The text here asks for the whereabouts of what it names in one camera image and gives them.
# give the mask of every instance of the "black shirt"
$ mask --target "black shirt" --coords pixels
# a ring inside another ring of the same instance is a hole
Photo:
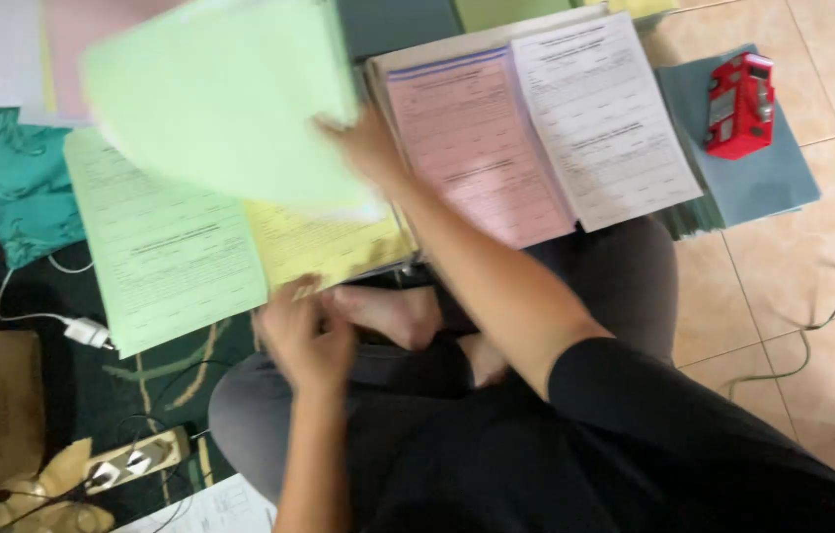
[[[433,418],[367,531],[835,531],[835,471],[613,339]]]

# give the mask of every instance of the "pink paper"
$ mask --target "pink paper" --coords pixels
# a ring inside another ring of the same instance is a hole
[[[44,0],[56,107],[65,118],[87,118],[78,58],[93,42],[127,30],[185,0]]]
[[[505,48],[388,73],[405,151],[472,223],[524,248],[573,230],[519,105]]]

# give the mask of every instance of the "person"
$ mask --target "person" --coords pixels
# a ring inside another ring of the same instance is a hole
[[[835,531],[835,471],[673,368],[663,227],[507,248],[409,173],[374,111],[322,129],[443,283],[306,275],[258,314],[269,353],[228,372],[209,419],[276,532]],[[356,326],[398,346],[357,346]]]

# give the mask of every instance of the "teal patterned fabric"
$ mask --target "teal patterned fabric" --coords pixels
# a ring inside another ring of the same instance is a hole
[[[19,268],[85,239],[62,158],[68,130],[17,123],[19,109],[0,109],[0,244]]]

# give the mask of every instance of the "red object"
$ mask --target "red object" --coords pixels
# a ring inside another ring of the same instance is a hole
[[[739,159],[773,142],[772,60],[743,52],[713,71],[709,91],[707,153]]]

